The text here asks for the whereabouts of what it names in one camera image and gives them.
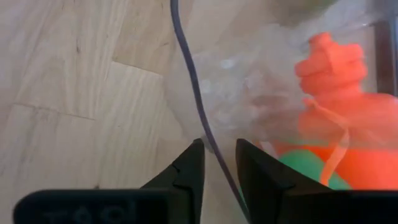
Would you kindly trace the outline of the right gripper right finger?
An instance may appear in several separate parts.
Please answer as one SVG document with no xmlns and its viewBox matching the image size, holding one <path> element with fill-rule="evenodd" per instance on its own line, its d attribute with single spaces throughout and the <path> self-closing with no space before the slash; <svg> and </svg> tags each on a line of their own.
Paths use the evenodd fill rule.
<svg viewBox="0 0 398 224">
<path fill-rule="evenodd" d="M 396 190 L 332 190 L 245 139 L 236 163 L 252 224 L 398 224 Z"/>
</svg>

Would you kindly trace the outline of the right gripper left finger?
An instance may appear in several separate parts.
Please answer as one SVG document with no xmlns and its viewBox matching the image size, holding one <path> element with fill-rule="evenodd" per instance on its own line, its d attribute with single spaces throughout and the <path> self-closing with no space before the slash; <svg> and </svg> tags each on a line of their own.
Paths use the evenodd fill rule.
<svg viewBox="0 0 398 224">
<path fill-rule="evenodd" d="M 196 139 L 139 189 L 36 191 L 16 203 L 13 224 L 200 224 L 204 180 Z"/>
</svg>

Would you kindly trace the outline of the green plastic bottle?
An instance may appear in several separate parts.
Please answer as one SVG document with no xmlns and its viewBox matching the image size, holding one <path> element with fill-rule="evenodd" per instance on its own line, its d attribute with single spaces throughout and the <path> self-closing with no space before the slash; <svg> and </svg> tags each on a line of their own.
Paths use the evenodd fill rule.
<svg viewBox="0 0 398 224">
<path fill-rule="evenodd" d="M 279 161 L 314 181 L 321 183 L 320 177 L 325 163 L 314 153 L 304 149 L 295 149 L 281 155 Z M 351 186 L 336 172 L 332 174 L 326 186 L 333 190 L 351 190 Z"/>
</svg>

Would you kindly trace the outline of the orange plastic bottle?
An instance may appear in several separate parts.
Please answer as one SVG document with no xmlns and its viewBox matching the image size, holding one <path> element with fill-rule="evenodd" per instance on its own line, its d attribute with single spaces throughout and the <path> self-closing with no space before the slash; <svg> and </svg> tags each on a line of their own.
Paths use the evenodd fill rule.
<svg viewBox="0 0 398 224">
<path fill-rule="evenodd" d="M 324 186 L 336 172 L 351 190 L 398 190 L 398 98 L 363 90 L 368 68 L 360 45 L 339 44 L 323 32 L 309 46 L 295 66 L 307 94 L 300 137 L 276 142 L 277 157 L 295 149 L 314 153 L 325 163 Z"/>
</svg>

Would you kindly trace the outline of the clear plastic bin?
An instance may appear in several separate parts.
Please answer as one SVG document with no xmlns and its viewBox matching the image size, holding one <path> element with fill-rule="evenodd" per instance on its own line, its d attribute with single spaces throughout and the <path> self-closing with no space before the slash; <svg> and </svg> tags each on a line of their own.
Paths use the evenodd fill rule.
<svg viewBox="0 0 398 224">
<path fill-rule="evenodd" d="M 398 17 L 398 0 L 177 0 L 177 2 L 183 33 L 187 27 L 226 27 L 232 24 L 276 23 L 284 27 L 304 28 L 309 33 L 308 47 L 304 58 L 296 64 L 309 56 L 310 39 L 323 32 L 329 33 L 339 44 L 358 44 L 363 50 L 364 62 L 368 68 L 366 77 L 361 80 L 361 86 L 366 92 L 379 93 L 376 90 L 375 80 L 374 26 L 379 21 Z M 304 93 L 303 110 L 305 108 L 303 101 L 306 97 L 307 94 Z M 236 139 L 226 144 L 219 144 L 216 141 L 226 162 L 232 160 L 232 146 Z M 278 158 L 274 144 L 279 141 L 247 140 Z"/>
</svg>

